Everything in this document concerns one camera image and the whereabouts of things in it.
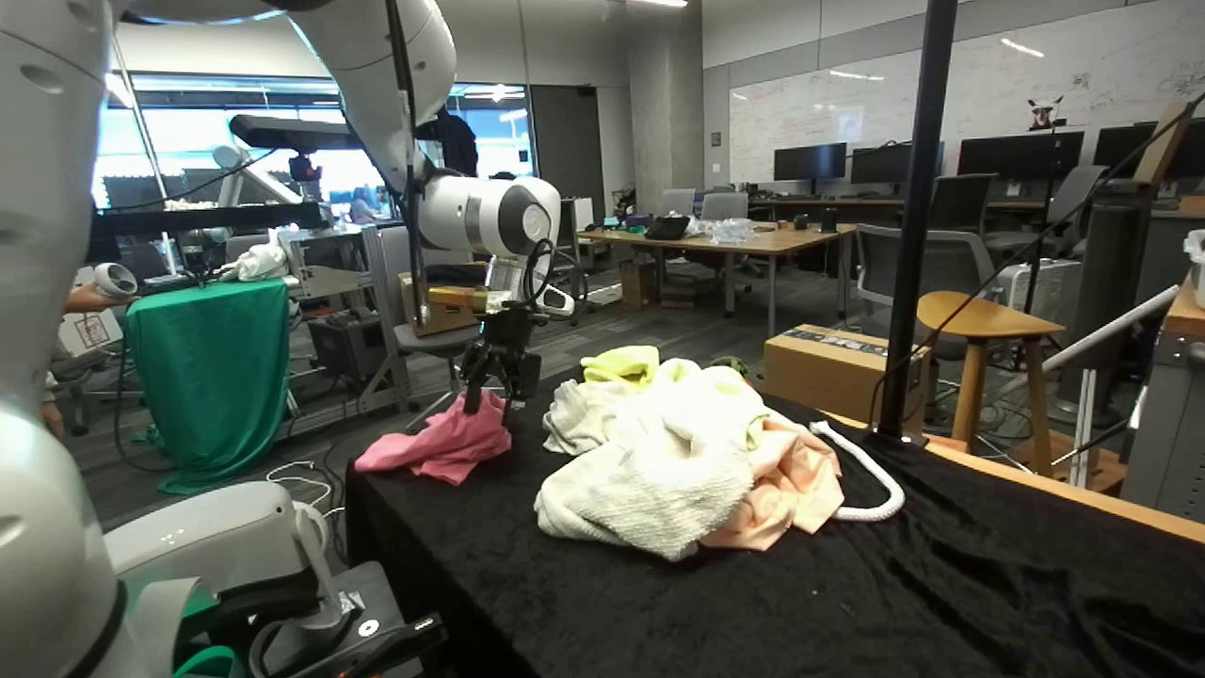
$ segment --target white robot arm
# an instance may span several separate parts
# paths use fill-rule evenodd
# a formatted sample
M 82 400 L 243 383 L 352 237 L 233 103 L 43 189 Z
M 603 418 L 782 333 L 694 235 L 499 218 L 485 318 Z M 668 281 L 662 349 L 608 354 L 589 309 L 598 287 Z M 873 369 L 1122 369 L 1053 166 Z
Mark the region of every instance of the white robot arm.
M 322 521 L 290 507 L 283 490 L 221 490 L 106 537 L 71 454 L 39 420 L 62 300 L 86 248 L 116 14 L 217 21 L 270 10 L 287 10 L 333 69 L 383 181 L 415 192 L 415 123 L 436 114 L 455 69 L 433 0 L 0 0 L 0 147 L 4 163 L 18 163 L 0 181 L 0 668 L 17 673 L 167 673 L 157 664 L 170 652 L 137 624 L 147 589 L 132 594 L 132 585 L 164 575 L 233 590 L 314 572 L 314 611 L 295 628 L 328 631 L 346 623 L 322 552 Z M 559 197 L 538 181 L 442 178 L 425 184 L 418 228 L 450 248 L 519 260 L 559 235 Z

